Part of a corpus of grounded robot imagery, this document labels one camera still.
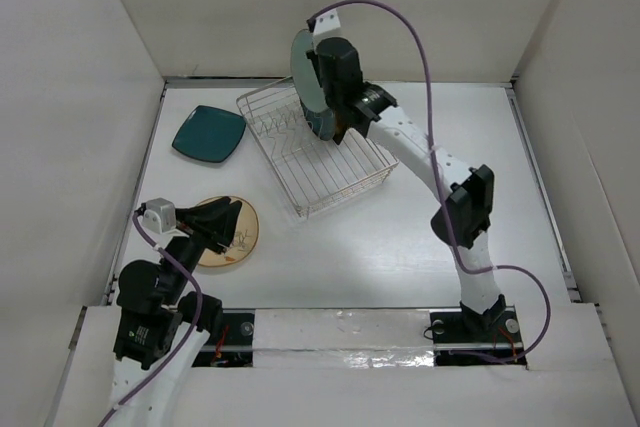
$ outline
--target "white floor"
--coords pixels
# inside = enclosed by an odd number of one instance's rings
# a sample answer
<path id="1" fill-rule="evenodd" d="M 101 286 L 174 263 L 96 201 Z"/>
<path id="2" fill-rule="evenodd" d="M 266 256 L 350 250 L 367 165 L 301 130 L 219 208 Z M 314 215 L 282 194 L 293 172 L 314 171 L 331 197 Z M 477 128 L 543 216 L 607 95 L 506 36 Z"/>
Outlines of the white floor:
<path id="1" fill-rule="evenodd" d="M 424 85 L 385 87 L 416 123 L 424 124 Z M 248 129 L 222 165 L 195 162 L 171 148 L 197 105 L 237 112 L 236 99 L 248 90 L 168 90 L 139 192 L 139 202 L 165 197 L 186 207 L 216 195 L 236 195 L 255 206 L 260 217 L 255 251 L 237 266 L 198 268 L 203 291 L 229 308 L 457 305 L 459 284 L 450 252 L 429 226 L 438 204 L 404 166 L 381 187 L 303 221 Z M 441 84 L 434 86 L 434 99 L 436 142 L 471 165 L 486 163 L 495 172 L 494 262 L 531 269 L 553 305 L 566 305 L 558 249 L 505 90 Z M 135 232 L 125 246 L 121 266 L 139 258 L 157 260 Z M 509 303 L 542 306 L 526 278 L 499 273 L 497 279 Z"/>
<path id="2" fill-rule="evenodd" d="M 386 87 L 416 122 L 424 122 L 422 85 Z M 437 204 L 403 166 L 374 191 L 301 221 L 249 132 L 220 166 L 193 162 L 171 149 L 198 104 L 236 111 L 235 99 L 247 90 L 169 90 L 139 193 L 139 201 L 162 196 L 179 206 L 237 195 L 256 207 L 261 232 L 255 252 L 237 267 L 197 269 L 203 291 L 227 308 L 457 305 L 450 254 L 429 228 Z M 437 85 L 434 94 L 437 142 L 495 171 L 494 262 L 531 269 L 549 291 L 551 329 L 529 354 L 528 369 L 327 368 L 293 361 L 299 358 L 247 369 L 192 369 L 174 425 L 636 425 L 595 309 L 569 302 L 505 90 Z M 130 233 L 121 265 L 138 258 L 157 259 Z M 540 294 L 524 276 L 499 273 L 497 279 L 530 345 L 544 317 Z M 118 319 L 116 307 L 89 309 L 56 425 L 95 425 L 107 411 Z M 278 337 L 295 340 L 303 330 L 298 327 Z"/>

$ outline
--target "black mount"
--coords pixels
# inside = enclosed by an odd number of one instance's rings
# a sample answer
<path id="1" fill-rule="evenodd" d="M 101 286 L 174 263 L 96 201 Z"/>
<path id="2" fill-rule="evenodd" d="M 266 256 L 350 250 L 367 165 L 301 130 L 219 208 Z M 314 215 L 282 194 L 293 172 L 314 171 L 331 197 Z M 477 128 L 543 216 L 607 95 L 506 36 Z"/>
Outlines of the black mount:
<path id="1" fill-rule="evenodd" d="M 478 235 L 486 232 L 491 225 L 489 214 L 493 210 L 493 186 L 493 171 L 486 165 L 472 169 L 462 185 L 451 186 L 453 192 L 445 205 L 457 245 L 470 249 Z M 442 242 L 451 246 L 442 207 L 431 219 L 431 228 Z"/>
<path id="2" fill-rule="evenodd" d="M 472 315 L 467 315 L 466 307 L 462 304 L 460 307 L 461 311 L 435 310 L 429 314 L 431 327 L 428 331 L 437 347 L 436 365 L 491 364 L 478 357 L 455 355 L 456 350 L 473 350 L 501 358 L 512 357 L 514 349 L 518 354 L 522 352 L 522 347 L 509 346 L 509 342 L 520 344 L 522 337 L 519 327 L 516 331 L 510 329 L 509 323 L 517 322 L 517 316 L 514 310 L 505 308 L 504 296 L 501 295 L 496 304 L 487 309 L 486 315 L 481 316 L 486 320 L 483 324 L 470 325 L 469 319 L 478 316 L 473 311 Z M 522 357 L 517 364 L 526 365 L 526 358 Z"/>
<path id="3" fill-rule="evenodd" d="M 371 121 L 377 122 L 387 107 L 398 105 L 389 92 L 363 80 L 358 51 L 347 39 L 324 39 L 315 52 L 307 52 L 307 58 L 313 63 L 327 105 L 335 113 L 336 144 L 349 128 L 366 137 Z"/>
<path id="4" fill-rule="evenodd" d="M 191 209 L 176 209 L 178 228 L 189 237 L 174 237 L 165 250 L 193 272 L 205 249 L 221 253 L 231 245 L 241 208 L 242 202 L 222 197 Z M 138 211 L 143 213 L 144 205 Z M 113 348 L 117 359 L 128 357 L 148 370 L 169 351 L 180 323 L 191 322 L 195 314 L 195 293 L 180 299 L 186 283 L 186 277 L 164 258 L 157 264 L 134 260 L 122 269 L 116 300 L 122 312 Z M 167 308 L 175 304 L 177 310 Z M 222 313 L 220 300 L 203 296 L 198 330 L 218 335 Z"/>

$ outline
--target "wooden plate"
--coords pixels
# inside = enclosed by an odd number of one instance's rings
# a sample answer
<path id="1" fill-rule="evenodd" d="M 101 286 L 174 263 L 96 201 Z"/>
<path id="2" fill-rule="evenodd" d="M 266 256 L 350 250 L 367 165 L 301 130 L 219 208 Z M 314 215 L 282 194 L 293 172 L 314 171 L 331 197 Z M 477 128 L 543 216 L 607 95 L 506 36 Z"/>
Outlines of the wooden plate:
<path id="1" fill-rule="evenodd" d="M 216 254 L 210 250 L 205 250 L 198 265 L 202 267 L 226 267 L 232 264 L 236 264 L 241 260 L 247 258 L 247 256 L 253 252 L 258 242 L 258 234 L 260 233 L 260 224 L 258 222 L 258 214 L 256 209 L 244 199 L 239 197 L 229 196 L 231 201 L 239 200 L 242 202 L 242 208 L 240 209 L 240 215 L 238 216 L 238 224 L 236 225 L 236 233 L 233 238 L 231 247 L 224 254 Z M 198 205 L 208 204 L 220 197 L 212 197 L 211 199 L 203 200 Z"/>

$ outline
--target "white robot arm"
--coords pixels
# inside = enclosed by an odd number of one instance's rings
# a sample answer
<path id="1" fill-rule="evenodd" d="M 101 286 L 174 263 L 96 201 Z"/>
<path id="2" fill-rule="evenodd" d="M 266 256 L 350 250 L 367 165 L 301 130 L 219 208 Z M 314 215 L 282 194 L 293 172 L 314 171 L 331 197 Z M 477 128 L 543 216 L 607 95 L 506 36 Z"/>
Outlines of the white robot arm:
<path id="1" fill-rule="evenodd" d="M 433 168 L 426 135 L 406 115 L 401 107 L 389 107 L 380 114 L 380 120 L 372 122 L 367 138 L 377 142 L 393 153 L 422 180 L 437 198 Z M 443 148 L 436 150 L 439 172 L 447 196 L 453 193 L 452 186 L 463 185 L 472 173 L 469 165 L 456 159 Z M 490 267 L 487 232 L 482 232 L 471 248 L 460 247 L 460 255 L 468 270 Z M 500 297 L 493 271 L 471 275 L 465 273 L 456 261 L 460 278 L 461 302 L 464 306 L 483 314 L 491 309 Z"/>
<path id="2" fill-rule="evenodd" d="M 323 140 L 340 143 L 345 131 L 355 128 L 394 154 L 436 198 L 444 195 L 455 227 L 459 257 L 456 252 L 452 253 L 460 278 L 464 322 L 471 330 L 486 331 L 505 309 L 488 250 L 493 172 L 486 166 L 474 169 L 445 149 L 436 148 L 435 158 L 444 189 L 439 193 L 425 132 L 388 92 L 363 80 L 358 52 L 340 35 L 338 13 L 330 10 L 315 18 L 309 27 L 312 51 L 293 51 L 292 71 L 305 111 L 313 110 L 313 116 L 307 117 L 312 130 Z M 308 64 L 313 65 L 311 74 L 309 65 L 304 65 L 307 59 Z M 294 69 L 294 62 L 302 66 Z M 317 77 L 318 85 L 311 85 L 310 76 Z M 314 122 L 313 117 L 320 118 L 321 122 Z M 453 247 L 442 209 L 432 220 L 432 227 L 443 242 Z"/>

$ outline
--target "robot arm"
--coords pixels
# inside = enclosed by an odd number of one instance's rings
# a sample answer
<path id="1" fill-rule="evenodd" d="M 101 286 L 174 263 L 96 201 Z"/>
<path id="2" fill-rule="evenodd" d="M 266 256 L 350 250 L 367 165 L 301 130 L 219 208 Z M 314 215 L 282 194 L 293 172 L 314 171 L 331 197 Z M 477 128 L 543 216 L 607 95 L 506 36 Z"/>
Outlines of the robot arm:
<path id="1" fill-rule="evenodd" d="M 380 120 L 371 122 L 367 138 L 393 153 L 398 160 L 429 187 L 434 196 L 438 196 L 426 135 L 413 123 L 401 107 L 385 109 L 380 114 Z M 437 149 L 436 157 L 438 158 L 442 184 L 445 186 L 445 193 L 448 197 L 462 188 L 461 186 L 465 185 L 469 179 L 474 179 L 479 175 L 476 169 L 456 159 L 443 148 Z M 488 168 L 481 167 L 480 173 L 484 172 L 488 175 L 487 171 L 489 171 Z M 448 243 L 443 226 L 434 226 L 434 231 L 441 240 Z M 493 265 L 489 256 L 486 231 L 480 232 L 468 248 L 460 246 L 459 250 L 464 265 L 469 270 Z M 490 311 L 496 303 L 499 303 L 501 297 L 500 289 L 495 282 L 492 271 L 471 275 L 465 273 L 457 261 L 456 270 L 460 278 L 462 305 L 482 315 L 485 311 Z"/>
<path id="2" fill-rule="evenodd" d="M 174 237 L 166 249 L 158 249 L 163 252 L 159 263 L 135 260 L 120 273 L 113 408 L 100 427 L 112 418 L 114 426 L 169 425 L 177 393 L 196 355 L 222 329 L 219 299 L 202 295 L 199 308 L 196 292 L 181 297 L 186 275 L 193 272 L 206 248 L 223 252 L 231 245 L 241 207 L 229 197 L 190 209 L 154 199 L 134 214 L 134 225 L 141 233 L 138 216 L 153 232 L 177 229 L 187 237 Z M 150 237 L 145 240 L 153 245 Z M 176 270 L 175 263 L 184 272 Z"/>
<path id="3" fill-rule="evenodd" d="M 418 128 L 397 101 L 382 87 L 363 80 L 358 52 L 340 37 L 336 11 L 329 11 L 309 26 L 313 32 L 312 62 L 327 107 L 335 119 L 333 141 L 340 143 L 349 128 L 384 146 L 405 164 L 436 198 L 439 197 L 425 132 Z M 435 157 L 460 260 L 454 255 L 461 285 L 463 322 L 471 331 L 486 331 L 505 309 L 488 251 L 487 229 L 493 207 L 494 175 L 483 165 L 477 169 L 443 148 Z M 442 208 L 433 217 L 435 234 L 452 247 Z"/>

